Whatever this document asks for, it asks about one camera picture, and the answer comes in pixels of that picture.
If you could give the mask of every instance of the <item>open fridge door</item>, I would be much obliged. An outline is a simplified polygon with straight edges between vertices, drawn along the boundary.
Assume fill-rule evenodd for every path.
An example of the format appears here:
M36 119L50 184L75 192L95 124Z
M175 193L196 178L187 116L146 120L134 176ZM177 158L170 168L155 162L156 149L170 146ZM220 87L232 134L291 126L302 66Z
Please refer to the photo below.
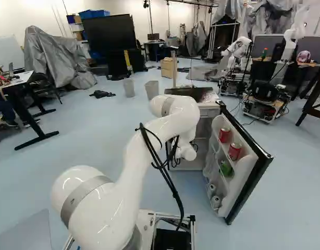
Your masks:
M212 134L202 172L212 209L230 225L272 162L273 156L255 142L222 101L217 103L220 115L212 122ZM226 140L219 139L221 128L230 130ZM237 159L229 153L232 143L241 146Z

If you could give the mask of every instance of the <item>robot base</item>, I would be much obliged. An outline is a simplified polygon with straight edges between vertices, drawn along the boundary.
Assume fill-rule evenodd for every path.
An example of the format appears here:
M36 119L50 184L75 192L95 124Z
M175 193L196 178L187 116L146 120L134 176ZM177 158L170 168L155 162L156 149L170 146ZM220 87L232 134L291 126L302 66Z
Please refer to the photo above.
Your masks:
M165 222L167 225L173 225L174 228L168 229L170 226L168 227L167 225L167 229L158 228L157 226L160 221ZM195 250L195 215L184 217L181 224L181 230L175 231L179 221L179 216L140 209L136 224L141 234L142 242L141 244L138 244L139 246L137 249ZM74 239L70 235L63 250L70 250L73 242Z

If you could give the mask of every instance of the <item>person's leg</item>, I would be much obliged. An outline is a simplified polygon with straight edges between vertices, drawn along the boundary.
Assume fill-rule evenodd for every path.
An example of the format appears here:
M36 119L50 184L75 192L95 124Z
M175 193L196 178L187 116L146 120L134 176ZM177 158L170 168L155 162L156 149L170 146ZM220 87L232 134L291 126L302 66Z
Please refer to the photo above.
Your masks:
M18 124L15 120L15 113L10 102L0 101L0 112L3 114L3 119L8 126L15 127Z

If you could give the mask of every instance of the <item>silver band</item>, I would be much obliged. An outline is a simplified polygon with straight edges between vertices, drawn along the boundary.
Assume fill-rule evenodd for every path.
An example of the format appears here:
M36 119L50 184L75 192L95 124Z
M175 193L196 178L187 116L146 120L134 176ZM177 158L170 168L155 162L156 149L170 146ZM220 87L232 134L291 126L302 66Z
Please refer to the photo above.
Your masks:
M161 115L162 117L164 116L168 116L169 115L169 111L170 111L170 107L173 104L173 101L175 99L172 97L169 97L165 100L164 104L162 105L162 109L161 109Z
M92 179L82 182L76 189L72 191L72 193L70 193L70 195L64 201L60 211L61 220L67 228L71 215L82 199L84 199L97 187L110 182L112 182L112 180L107 176L95 176Z

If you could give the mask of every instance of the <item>floor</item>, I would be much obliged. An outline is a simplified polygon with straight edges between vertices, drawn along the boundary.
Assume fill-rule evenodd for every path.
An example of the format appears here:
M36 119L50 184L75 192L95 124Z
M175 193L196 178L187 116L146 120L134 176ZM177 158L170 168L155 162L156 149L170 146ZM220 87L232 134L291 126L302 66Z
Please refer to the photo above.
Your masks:
M188 59L179 60L179 67L191 64ZM204 62L192 61L193 66L201 64ZM191 83L185 77L186 73L180 73L177 84ZM171 79L161 77L160 70L139 72L132 76L136 97L125 98L121 81L98 79L93 88L64 96L63 105L58 101L46 105L57 111L43 116L40 125L46 132L59 130L58 136L17 152L16 145L35 136L31 129L9 135L0 143L0 233L48 208L52 246L54 250L61 249L68 232L51 209L54 180L65 169L83 164L117 180L124 146L134 129L139 122L154 119L148 109L144 83L158 80L161 93L172 85ZM193 83L216 87L211 82ZM106 90L117 96L89 97L94 90ZM234 97L222 100L229 110L238 103ZM301 100L292 102L290 113L273 124L256 121L245 126L275 160L231 226L214 216L200 172L171 174L186 213L196 215L197 249L320 249L320 120L307 116L296 127L303 105ZM251 121L241 112L236 117L242 123ZM141 208L178 213L169 188L153 168L149 168L145 177Z

